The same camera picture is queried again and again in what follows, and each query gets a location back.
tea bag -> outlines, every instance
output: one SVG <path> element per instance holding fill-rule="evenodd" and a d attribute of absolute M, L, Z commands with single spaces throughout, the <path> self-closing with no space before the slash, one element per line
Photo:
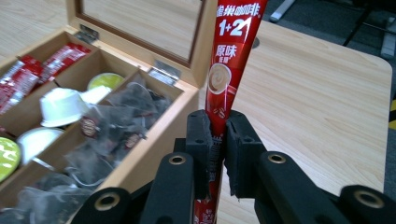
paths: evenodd
<path fill-rule="evenodd" d="M 18 207 L 28 212 L 30 223 L 66 223 L 91 195 L 89 189 L 65 185 L 48 191 L 26 187 L 19 194 Z"/>
<path fill-rule="evenodd" d="M 146 80 L 140 75 L 140 74 L 135 74 L 134 79 L 132 79 L 132 82 L 138 83 L 144 88 L 146 88 Z"/>
<path fill-rule="evenodd" d="M 134 117 L 158 113 L 148 90 L 136 82 L 129 83 L 127 88 L 110 96 L 108 101 L 114 106 L 133 107 Z"/>
<path fill-rule="evenodd" d="M 155 120 L 159 119 L 160 116 L 168 109 L 168 107 L 172 104 L 172 100 L 163 95 L 157 94 L 152 90 L 148 90 L 155 107 L 157 108 L 158 113 L 154 116 Z"/>
<path fill-rule="evenodd" d="M 136 146 L 136 144 L 145 138 L 146 129 L 142 126 L 136 125 L 128 132 L 125 132 L 124 136 L 119 141 L 119 144 L 111 153 L 108 159 L 112 160 L 112 163 L 117 167 L 125 156 Z"/>
<path fill-rule="evenodd" d="M 77 187 L 77 182 L 67 175 L 59 173 L 49 173 L 38 180 L 34 187 L 41 190 L 50 190 L 58 186 Z"/>
<path fill-rule="evenodd" d="M 0 211 L 0 223 L 30 224 L 30 213 L 18 208 L 5 208 Z"/>
<path fill-rule="evenodd" d="M 114 167 L 97 154 L 90 142 L 85 142 L 65 155 L 68 161 L 66 172 L 79 187 L 96 189 L 114 170 Z"/>
<path fill-rule="evenodd" d="M 80 128 L 95 151 L 107 156 L 134 126 L 133 113 L 132 107 L 92 105 L 79 121 Z"/>

glass lid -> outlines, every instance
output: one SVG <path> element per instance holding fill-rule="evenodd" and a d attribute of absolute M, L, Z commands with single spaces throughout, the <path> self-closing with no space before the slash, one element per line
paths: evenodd
<path fill-rule="evenodd" d="M 95 25 L 190 65 L 200 0 L 81 0 L 77 13 Z"/>

red sachet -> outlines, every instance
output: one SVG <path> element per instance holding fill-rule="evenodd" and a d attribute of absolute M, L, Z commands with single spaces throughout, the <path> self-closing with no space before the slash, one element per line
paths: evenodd
<path fill-rule="evenodd" d="M 0 79 L 0 114 L 28 95 L 40 79 L 41 62 L 30 55 L 20 58 Z"/>
<path fill-rule="evenodd" d="M 267 0 L 218 1 L 205 101 L 213 139 L 209 151 L 209 195 L 195 201 L 194 223 L 213 224 L 217 220 L 226 121 L 266 4 Z"/>
<path fill-rule="evenodd" d="M 63 46 L 43 63 L 44 71 L 38 81 L 38 84 L 44 84 L 47 81 L 52 81 L 63 70 L 90 52 L 90 49 L 79 44 L 68 43 Z"/>

box lid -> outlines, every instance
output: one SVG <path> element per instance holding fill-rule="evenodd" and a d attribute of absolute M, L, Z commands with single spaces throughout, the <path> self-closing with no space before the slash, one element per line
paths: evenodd
<path fill-rule="evenodd" d="M 216 4 L 207 0 L 71 0 L 67 12 L 69 25 L 97 32 L 97 42 L 149 66 L 169 65 L 179 71 L 181 80 L 201 88 L 210 63 Z"/>

instant coffee stick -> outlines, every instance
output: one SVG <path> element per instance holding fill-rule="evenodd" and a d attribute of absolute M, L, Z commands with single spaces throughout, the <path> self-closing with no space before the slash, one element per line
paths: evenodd
<path fill-rule="evenodd" d="M 219 0 L 205 111 L 211 122 L 209 195 L 194 204 L 194 223 L 216 223 L 223 161 L 223 139 L 239 82 L 267 0 Z"/>

